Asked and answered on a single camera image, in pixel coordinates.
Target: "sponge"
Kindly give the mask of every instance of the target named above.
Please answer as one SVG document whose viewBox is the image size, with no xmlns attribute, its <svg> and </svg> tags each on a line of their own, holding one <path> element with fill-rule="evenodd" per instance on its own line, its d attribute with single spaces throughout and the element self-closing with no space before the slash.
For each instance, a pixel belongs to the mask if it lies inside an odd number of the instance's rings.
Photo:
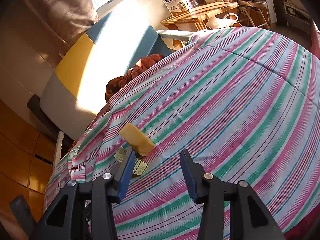
<svg viewBox="0 0 320 240">
<path fill-rule="evenodd" d="M 127 123 L 121 128 L 119 134 L 130 144 L 132 149 L 142 156 L 148 154 L 155 148 L 155 144 L 149 137 L 143 134 L 132 123 Z"/>
</svg>

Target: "small card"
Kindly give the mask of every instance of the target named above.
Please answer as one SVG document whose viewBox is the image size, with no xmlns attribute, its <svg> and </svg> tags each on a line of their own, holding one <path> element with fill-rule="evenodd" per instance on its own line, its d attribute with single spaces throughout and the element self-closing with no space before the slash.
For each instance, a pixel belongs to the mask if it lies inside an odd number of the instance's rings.
<svg viewBox="0 0 320 240">
<path fill-rule="evenodd" d="M 142 175 L 148 168 L 148 163 L 143 162 L 142 160 L 136 158 L 136 165 L 133 169 L 133 174 Z"/>
<path fill-rule="evenodd" d="M 115 153 L 115 158 L 119 161 L 122 162 L 124 159 L 125 155 L 127 153 L 127 150 L 124 149 L 123 147 L 120 147 L 117 152 Z M 142 160 L 136 158 L 136 164 L 133 168 L 133 174 L 136 175 L 142 175 L 146 169 L 148 168 L 148 163 L 143 162 Z"/>
<path fill-rule="evenodd" d="M 120 147 L 117 152 L 115 153 L 115 158 L 119 161 L 119 162 L 122 162 L 122 160 L 124 159 L 125 157 L 125 154 L 127 153 L 127 150 Z"/>
</svg>

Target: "sunlight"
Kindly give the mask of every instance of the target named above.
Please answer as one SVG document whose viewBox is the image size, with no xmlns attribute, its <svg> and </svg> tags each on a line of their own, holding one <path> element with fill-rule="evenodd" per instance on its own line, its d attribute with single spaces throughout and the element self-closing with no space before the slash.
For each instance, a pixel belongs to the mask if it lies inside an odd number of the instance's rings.
<svg viewBox="0 0 320 240">
<path fill-rule="evenodd" d="M 84 69 L 77 106 L 97 114 L 105 105 L 108 81 L 122 76 L 149 27 L 136 0 L 124 0 L 111 12 Z"/>
</svg>

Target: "label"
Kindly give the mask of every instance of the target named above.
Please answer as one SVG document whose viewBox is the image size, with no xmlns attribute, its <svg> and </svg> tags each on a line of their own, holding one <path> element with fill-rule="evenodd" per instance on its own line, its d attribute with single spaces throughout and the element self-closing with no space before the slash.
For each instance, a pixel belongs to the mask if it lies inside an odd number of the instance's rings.
<svg viewBox="0 0 320 240">
<path fill-rule="evenodd" d="M 115 158 L 119 162 L 122 162 L 126 153 L 127 153 L 127 150 L 124 149 L 123 147 L 120 147 L 115 153 Z M 147 168 L 148 168 L 148 163 L 145 163 L 142 160 L 136 158 L 136 163 L 133 168 L 133 174 L 141 176 L 146 171 Z"/>
<path fill-rule="evenodd" d="M 142 175 L 148 168 L 148 163 L 143 162 L 142 160 L 136 158 L 136 165 L 133 169 L 133 174 Z"/>
<path fill-rule="evenodd" d="M 177 16 L 188 11 L 183 0 L 163 0 L 163 2 L 173 16 Z"/>
<path fill-rule="evenodd" d="M 116 158 L 119 162 L 122 162 L 122 160 L 124 159 L 126 153 L 127 153 L 127 150 L 124 149 L 124 148 L 122 148 L 122 147 L 120 147 L 120 148 L 117 150 L 116 154 L 115 154 L 115 158 Z"/>
</svg>

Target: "striped blanket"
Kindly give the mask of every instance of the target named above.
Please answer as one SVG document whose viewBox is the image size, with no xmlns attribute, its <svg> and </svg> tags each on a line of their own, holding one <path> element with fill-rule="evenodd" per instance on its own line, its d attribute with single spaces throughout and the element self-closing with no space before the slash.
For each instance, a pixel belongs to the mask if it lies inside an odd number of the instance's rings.
<svg viewBox="0 0 320 240">
<path fill-rule="evenodd" d="M 113 206 L 119 239 L 196 239 L 202 205 L 188 195 L 182 149 L 223 181 L 248 181 L 282 231 L 320 202 L 320 61 L 277 33 L 253 27 L 200 31 L 132 80 L 59 163 L 46 208 L 69 179 L 109 171 L 133 123 L 156 148 L 147 172 Z M 224 239 L 230 209 L 225 202 Z"/>
</svg>

